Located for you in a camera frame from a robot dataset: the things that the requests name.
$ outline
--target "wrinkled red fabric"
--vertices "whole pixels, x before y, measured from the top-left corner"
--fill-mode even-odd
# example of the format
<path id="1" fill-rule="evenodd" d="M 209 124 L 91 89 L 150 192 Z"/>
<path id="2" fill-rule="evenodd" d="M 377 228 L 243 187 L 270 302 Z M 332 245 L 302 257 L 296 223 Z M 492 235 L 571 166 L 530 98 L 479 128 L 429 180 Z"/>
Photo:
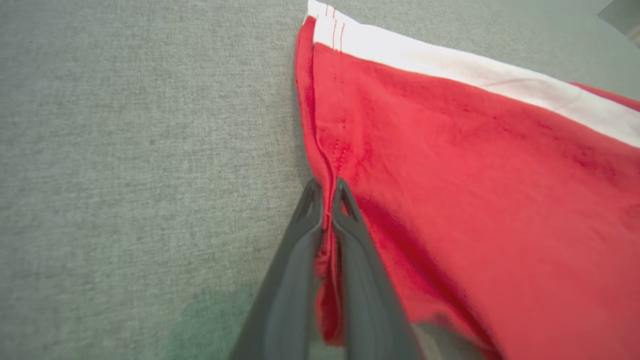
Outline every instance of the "wrinkled red fabric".
<path id="1" fill-rule="evenodd" d="M 330 226 L 342 177 L 410 321 L 506 359 L 640 357 L 640 150 L 543 108 L 313 45 L 314 24 L 300 29 L 295 71 L 324 189 L 324 340 L 344 342 Z"/>

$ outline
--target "gray textile surface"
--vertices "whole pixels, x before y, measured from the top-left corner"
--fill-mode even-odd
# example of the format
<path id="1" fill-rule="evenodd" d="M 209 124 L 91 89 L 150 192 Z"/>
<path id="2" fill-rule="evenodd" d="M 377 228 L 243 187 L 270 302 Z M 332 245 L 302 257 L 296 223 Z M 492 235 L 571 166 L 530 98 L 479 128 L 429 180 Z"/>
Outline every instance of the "gray textile surface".
<path id="1" fill-rule="evenodd" d="M 606 2 L 332 5 L 640 99 L 640 51 L 597 19 Z M 305 9 L 0 0 L 0 359 L 226 356 L 311 176 Z"/>

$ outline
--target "red cloth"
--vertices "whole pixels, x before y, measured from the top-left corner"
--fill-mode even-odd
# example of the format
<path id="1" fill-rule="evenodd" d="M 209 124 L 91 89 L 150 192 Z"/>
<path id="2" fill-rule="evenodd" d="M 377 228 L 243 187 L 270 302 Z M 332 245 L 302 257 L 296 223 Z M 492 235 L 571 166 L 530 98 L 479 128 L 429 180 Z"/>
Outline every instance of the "red cloth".
<path id="1" fill-rule="evenodd" d="M 344 341 L 329 226 L 342 177 L 410 321 L 506 359 L 640 358 L 640 104 L 564 84 L 591 100 L 552 111 L 397 69 L 343 51 L 350 28 L 368 31 L 351 21 L 321 43 L 309 17 L 296 47 L 307 156 L 325 189 L 323 338 Z M 566 110 L 580 101 L 627 122 L 587 126 L 593 116 Z"/>

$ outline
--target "gray tablecloth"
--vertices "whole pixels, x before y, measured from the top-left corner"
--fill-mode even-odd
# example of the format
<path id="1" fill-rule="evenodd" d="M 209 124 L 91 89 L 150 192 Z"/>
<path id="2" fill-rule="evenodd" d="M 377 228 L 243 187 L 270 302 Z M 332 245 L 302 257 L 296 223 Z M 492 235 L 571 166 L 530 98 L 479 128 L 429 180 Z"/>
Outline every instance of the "gray tablecloth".
<path id="1" fill-rule="evenodd" d="M 331 2 L 640 99 L 640 51 L 595 16 L 607 3 Z M 225 357 L 311 176 L 293 83 L 305 10 L 0 1 L 1 359 Z"/>

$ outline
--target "red garment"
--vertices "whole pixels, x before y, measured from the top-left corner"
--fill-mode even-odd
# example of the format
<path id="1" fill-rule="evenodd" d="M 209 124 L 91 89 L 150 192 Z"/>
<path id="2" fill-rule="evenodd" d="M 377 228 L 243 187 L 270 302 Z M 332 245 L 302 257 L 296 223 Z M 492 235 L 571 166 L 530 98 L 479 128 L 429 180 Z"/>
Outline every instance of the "red garment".
<path id="1" fill-rule="evenodd" d="M 327 342 L 343 342 L 328 226 L 343 177 L 412 322 L 506 359 L 640 358 L 640 103 L 315 1 L 295 67 L 325 189 Z"/>

